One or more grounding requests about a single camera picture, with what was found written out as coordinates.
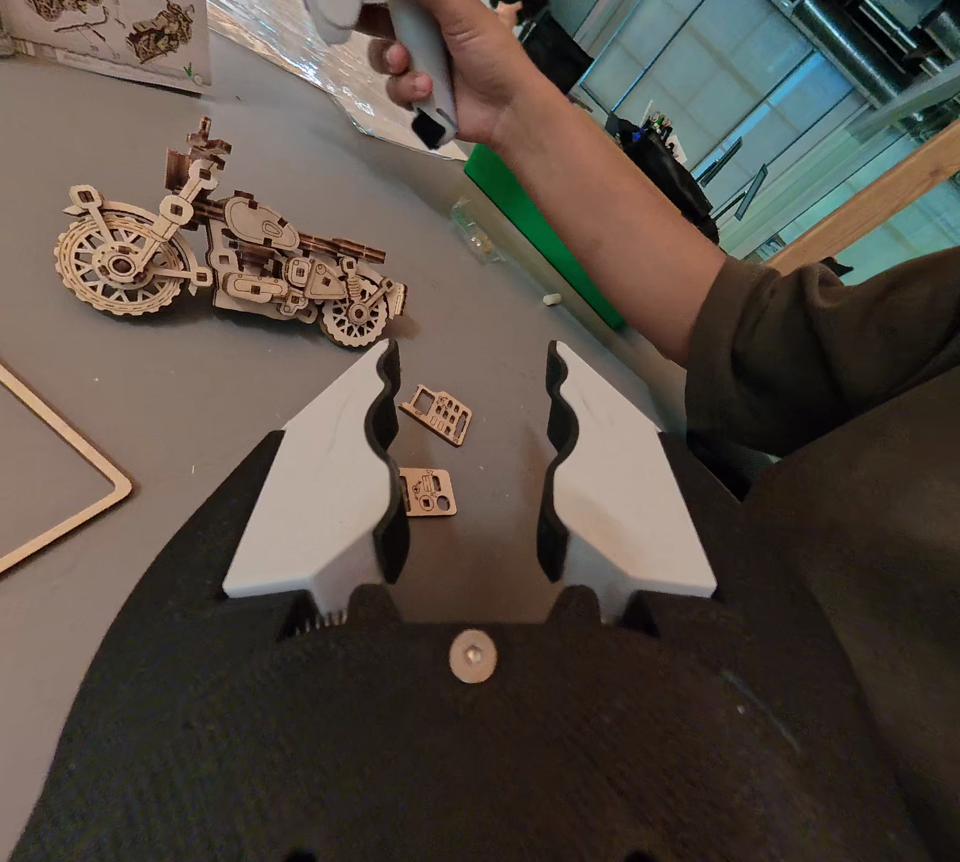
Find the green board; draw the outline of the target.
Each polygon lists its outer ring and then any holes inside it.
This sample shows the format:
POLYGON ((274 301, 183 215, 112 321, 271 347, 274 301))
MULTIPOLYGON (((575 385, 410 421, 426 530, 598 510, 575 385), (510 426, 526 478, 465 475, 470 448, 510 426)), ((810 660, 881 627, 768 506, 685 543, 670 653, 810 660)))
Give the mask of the green board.
POLYGON ((626 326, 625 318, 606 300, 498 155, 475 145, 464 173, 609 328, 626 326))

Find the person's right hand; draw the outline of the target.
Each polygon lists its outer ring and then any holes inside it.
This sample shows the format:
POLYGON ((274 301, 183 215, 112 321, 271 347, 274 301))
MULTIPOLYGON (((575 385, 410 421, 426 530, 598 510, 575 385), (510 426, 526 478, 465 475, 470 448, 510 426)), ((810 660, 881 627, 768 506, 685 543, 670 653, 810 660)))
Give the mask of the person's right hand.
POLYGON ((571 105, 480 0, 414 0, 438 24, 450 66, 457 139, 503 160, 545 152, 571 105))

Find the person's right forearm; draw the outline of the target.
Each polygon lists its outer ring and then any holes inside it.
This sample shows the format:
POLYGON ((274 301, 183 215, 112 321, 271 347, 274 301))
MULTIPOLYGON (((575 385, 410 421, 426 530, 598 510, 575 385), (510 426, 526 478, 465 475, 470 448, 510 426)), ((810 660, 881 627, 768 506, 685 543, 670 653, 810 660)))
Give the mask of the person's right forearm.
POLYGON ((895 424, 958 449, 958 249, 845 285, 726 255, 551 85, 489 145, 618 312, 686 370, 689 427, 783 457, 895 424))

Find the empty wooden sheet frame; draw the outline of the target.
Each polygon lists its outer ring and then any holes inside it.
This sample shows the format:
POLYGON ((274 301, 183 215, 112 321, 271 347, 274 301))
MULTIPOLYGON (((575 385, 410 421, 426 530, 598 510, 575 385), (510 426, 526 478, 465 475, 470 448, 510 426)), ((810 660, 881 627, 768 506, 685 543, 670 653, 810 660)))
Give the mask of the empty wooden sheet frame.
POLYGON ((63 537, 125 501, 133 492, 134 484, 112 460, 18 378, 5 364, 1 364, 1 383, 12 396, 26 406, 30 412, 47 425, 56 436, 72 448, 110 484, 110 492, 107 495, 102 496, 102 498, 92 502, 77 513, 70 515, 65 520, 2 556, 1 573, 4 575, 32 556, 39 554, 48 546, 57 543, 63 537))

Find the wooden motorcycle model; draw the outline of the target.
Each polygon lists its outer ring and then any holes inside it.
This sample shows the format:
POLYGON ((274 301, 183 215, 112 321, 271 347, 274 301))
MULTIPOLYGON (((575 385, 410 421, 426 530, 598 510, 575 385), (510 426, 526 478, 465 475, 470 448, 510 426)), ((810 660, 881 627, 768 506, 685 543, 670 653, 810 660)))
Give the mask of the wooden motorcycle model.
POLYGON ((62 284, 119 318, 151 316, 185 289, 211 290, 215 307, 317 326, 344 349, 376 343, 405 310, 408 288, 376 269, 383 250, 300 232, 254 194, 214 198, 232 145, 204 116, 186 152, 166 151, 155 211, 106 199, 90 184, 69 190, 72 218, 54 247, 62 284))

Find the computer monitor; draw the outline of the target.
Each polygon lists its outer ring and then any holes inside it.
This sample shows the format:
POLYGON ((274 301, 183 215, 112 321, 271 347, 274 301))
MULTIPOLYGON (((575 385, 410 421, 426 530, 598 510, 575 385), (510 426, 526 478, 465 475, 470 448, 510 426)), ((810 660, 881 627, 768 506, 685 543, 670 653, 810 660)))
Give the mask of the computer monitor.
MULTIPOLYGON (((740 135, 734 139, 734 141, 721 156, 714 159, 706 166, 706 168, 702 170, 702 172, 694 176, 694 181, 699 185, 702 191, 706 191, 707 187, 716 179, 717 176, 719 176, 719 174, 739 153, 742 146, 743 137, 740 135)), ((769 169, 767 164, 761 164, 756 174, 751 179, 750 184, 739 190, 719 208, 713 208, 710 213, 710 219, 714 223, 719 224, 720 220, 733 209, 736 209, 734 217, 737 220, 743 219, 750 208, 751 203, 759 193, 762 184, 766 181, 768 174, 769 169)))

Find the person's dark clothing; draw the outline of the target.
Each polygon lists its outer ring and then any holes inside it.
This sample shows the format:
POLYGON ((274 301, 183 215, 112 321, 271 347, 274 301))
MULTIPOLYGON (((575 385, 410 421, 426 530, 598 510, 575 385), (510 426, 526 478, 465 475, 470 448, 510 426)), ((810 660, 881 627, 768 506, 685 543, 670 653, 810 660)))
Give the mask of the person's dark clothing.
POLYGON ((958 368, 809 434, 747 510, 844 646, 930 856, 958 860, 958 368))

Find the wooden beam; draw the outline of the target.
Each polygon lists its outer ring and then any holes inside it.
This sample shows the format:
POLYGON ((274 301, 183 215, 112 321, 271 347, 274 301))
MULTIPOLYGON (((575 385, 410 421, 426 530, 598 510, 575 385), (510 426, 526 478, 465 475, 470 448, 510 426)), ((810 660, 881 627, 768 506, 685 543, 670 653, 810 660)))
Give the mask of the wooden beam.
POLYGON ((835 257, 959 171, 959 121, 909 153, 764 263, 782 275, 835 257))

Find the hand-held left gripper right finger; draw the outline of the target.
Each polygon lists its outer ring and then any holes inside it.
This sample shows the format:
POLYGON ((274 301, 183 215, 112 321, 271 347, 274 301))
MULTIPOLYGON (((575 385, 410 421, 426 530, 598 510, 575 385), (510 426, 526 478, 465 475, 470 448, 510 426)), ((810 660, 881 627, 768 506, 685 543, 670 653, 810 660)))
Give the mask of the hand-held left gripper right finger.
POLYGON ((603 622, 637 592, 709 599, 717 580, 661 430, 568 345, 550 342, 549 463, 536 557, 552 583, 585 587, 603 622))

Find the rectangular wooden piece with holes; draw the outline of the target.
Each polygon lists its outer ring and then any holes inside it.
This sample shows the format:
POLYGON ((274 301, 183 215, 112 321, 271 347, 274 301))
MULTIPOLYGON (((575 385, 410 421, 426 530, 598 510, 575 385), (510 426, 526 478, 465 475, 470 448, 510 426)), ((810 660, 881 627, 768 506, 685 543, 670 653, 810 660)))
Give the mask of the rectangular wooden piece with holes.
POLYGON ((434 468, 401 467, 398 476, 408 519, 449 518, 457 514, 449 472, 434 468))

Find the clear plastic bag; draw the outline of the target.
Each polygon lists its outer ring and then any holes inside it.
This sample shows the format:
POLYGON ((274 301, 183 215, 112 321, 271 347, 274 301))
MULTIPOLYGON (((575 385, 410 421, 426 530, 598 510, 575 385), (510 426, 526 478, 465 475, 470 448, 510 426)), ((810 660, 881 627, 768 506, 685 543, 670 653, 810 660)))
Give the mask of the clear plastic bag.
POLYGON ((474 217, 474 205, 468 197, 462 196, 454 202, 450 210, 450 219, 462 243, 476 260, 484 264, 498 264, 505 261, 506 257, 498 245, 474 217))

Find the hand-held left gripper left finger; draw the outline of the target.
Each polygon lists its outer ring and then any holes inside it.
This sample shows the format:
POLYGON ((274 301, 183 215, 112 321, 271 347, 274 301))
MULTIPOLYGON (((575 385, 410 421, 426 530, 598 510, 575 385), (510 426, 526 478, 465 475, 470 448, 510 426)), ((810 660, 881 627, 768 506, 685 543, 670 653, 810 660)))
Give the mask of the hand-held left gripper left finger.
POLYGON ((375 343, 283 428, 223 578, 226 596, 307 592, 322 614, 393 585, 410 549, 399 467, 395 340, 375 343))

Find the grey desk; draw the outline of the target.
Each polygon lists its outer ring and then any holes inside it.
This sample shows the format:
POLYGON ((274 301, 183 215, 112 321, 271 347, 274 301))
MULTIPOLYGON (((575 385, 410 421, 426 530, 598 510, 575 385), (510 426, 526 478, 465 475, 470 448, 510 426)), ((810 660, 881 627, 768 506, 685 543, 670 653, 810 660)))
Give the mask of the grey desk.
POLYGON ((554 599, 534 551, 546 466, 546 352, 566 343, 668 431, 685 375, 631 329, 597 333, 458 162, 363 135, 330 96, 211 38, 213 96, 193 99, 25 56, 2 60, 2 362, 130 477, 135 491, 2 576, 2 860, 42 791, 66 716, 114 617, 162 547, 270 431, 354 364, 314 326, 244 316, 183 293, 115 319, 66 290, 53 248, 68 188, 155 208, 168 148, 201 117, 229 141, 220 190, 253 193, 306 232, 386 252, 409 286, 398 341, 420 383, 473 412, 451 447, 401 413, 402 466, 452 477, 459 512, 414 522, 394 600, 409 620, 536 621, 554 599), (476 260, 450 219, 467 197, 505 261, 476 260))

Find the wooden piece with grid slots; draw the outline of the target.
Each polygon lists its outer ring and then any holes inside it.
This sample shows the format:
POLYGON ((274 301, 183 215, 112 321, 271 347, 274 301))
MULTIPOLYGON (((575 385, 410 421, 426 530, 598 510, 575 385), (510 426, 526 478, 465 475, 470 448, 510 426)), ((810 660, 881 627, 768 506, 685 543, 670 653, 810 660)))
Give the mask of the wooden piece with grid slots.
POLYGON ((455 448, 462 447, 473 416, 472 410, 459 398, 423 384, 418 384, 413 395, 401 402, 399 408, 455 448))

